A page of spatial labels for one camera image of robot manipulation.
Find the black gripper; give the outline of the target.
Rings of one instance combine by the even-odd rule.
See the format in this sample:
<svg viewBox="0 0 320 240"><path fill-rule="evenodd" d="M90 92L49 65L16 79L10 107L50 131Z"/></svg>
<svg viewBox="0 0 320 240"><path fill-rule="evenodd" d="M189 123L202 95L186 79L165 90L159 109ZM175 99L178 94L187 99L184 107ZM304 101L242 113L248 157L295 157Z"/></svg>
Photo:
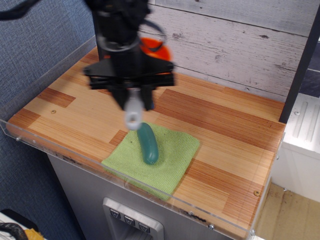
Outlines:
<svg viewBox="0 0 320 240"><path fill-rule="evenodd" d="M107 89L124 110L129 97L128 88L141 88L146 111L151 109L153 90L173 86L174 64L171 53L161 40L142 37L134 47L106 53L103 58L84 68L93 90Z"/></svg>

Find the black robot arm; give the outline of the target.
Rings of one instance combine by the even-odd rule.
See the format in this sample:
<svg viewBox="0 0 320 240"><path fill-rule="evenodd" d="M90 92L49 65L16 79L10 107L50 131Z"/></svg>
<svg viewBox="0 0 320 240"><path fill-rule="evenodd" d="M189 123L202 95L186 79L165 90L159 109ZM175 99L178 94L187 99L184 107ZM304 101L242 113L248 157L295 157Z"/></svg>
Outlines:
<svg viewBox="0 0 320 240"><path fill-rule="evenodd" d="M87 0L94 21L99 61L84 68L93 90L106 89L123 109L129 90L138 89L142 106L154 108L153 90L173 86L174 64L164 40L140 37L140 25L160 33L146 20L151 10L146 0Z"/></svg>

